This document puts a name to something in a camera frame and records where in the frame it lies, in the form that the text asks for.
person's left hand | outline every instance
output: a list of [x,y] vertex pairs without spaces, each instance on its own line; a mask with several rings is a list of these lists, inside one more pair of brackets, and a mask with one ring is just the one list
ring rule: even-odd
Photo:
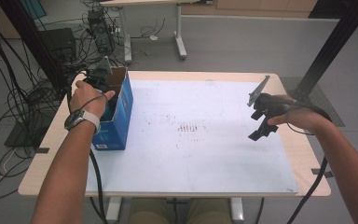
[[84,106],[82,108],[83,110],[86,110],[91,114],[97,116],[98,118],[101,118],[105,110],[107,101],[115,95],[115,92],[106,92],[104,94],[106,96],[105,98],[100,91],[95,90],[89,83],[78,80],[76,82],[76,86],[77,89],[75,90],[75,93],[72,96],[72,100],[70,102],[71,113]]

watch strap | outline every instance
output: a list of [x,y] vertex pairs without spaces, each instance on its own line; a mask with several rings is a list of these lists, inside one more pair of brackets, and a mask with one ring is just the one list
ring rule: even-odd
[[97,116],[91,114],[90,112],[88,112],[86,110],[83,110],[83,119],[86,119],[95,125],[94,134],[96,134],[100,131],[100,119]]

forearm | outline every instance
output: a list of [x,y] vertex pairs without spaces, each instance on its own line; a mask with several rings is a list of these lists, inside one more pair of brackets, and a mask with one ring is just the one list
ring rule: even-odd
[[358,152],[342,132],[326,122],[315,132],[353,221],[358,223]]
[[94,130],[94,124],[83,121],[63,140],[40,190],[33,223],[81,222]]

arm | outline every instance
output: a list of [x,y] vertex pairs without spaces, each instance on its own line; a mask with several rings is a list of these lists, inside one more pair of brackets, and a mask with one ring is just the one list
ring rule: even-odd
[[[88,100],[101,95],[89,84],[78,81],[70,102],[73,111]],[[110,99],[114,92],[106,94]],[[100,97],[83,109],[98,118],[106,99]],[[63,140],[43,182],[34,210],[33,223],[81,223],[87,184],[91,139],[95,125],[87,120],[71,129]]]
[[339,191],[355,223],[358,223],[358,152],[329,120],[308,110],[296,109],[268,120],[269,125],[286,120],[315,134],[335,175]]

table leg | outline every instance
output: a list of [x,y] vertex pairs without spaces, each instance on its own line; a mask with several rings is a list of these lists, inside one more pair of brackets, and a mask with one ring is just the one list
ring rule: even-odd
[[185,49],[185,45],[183,44],[183,40],[182,40],[182,6],[180,3],[176,4],[176,8],[177,8],[177,20],[176,20],[176,31],[174,32],[174,36],[176,39],[176,44],[178,46],[179,49],[179,54],[181,56],[182,59],[185,59],[187,56],[186,53],[186,49]]
[[121,20],[121,32],[123,33],[124,39],[124,62],[131,63],[132,61],[132,54],[131,54],[131,38],[130,35],[127,33],[126,29],[126,15],[124,13],[123,7],[118,7],[118,14]]
[[230,204],[232,223],[242,224],[244,222],[242,198],[230,198]]
[[118,223],[118,215],[120,213],[121,197],[112,197],[109,199],[107,206],[106,220],[109,224]]

